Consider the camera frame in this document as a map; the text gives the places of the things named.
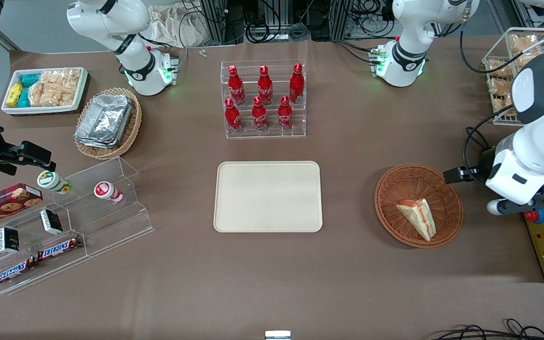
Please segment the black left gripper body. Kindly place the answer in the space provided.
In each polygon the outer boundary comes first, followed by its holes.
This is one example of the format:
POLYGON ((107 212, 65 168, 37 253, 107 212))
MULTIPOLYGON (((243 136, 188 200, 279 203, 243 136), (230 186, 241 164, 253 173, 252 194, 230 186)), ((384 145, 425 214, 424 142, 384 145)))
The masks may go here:
POLYGON ((478 155, 477 164, 470 167, 473 176, 483 184, 486 183, 490 172, 492 172, 495 152, 496 148, 482 149, 478 155))

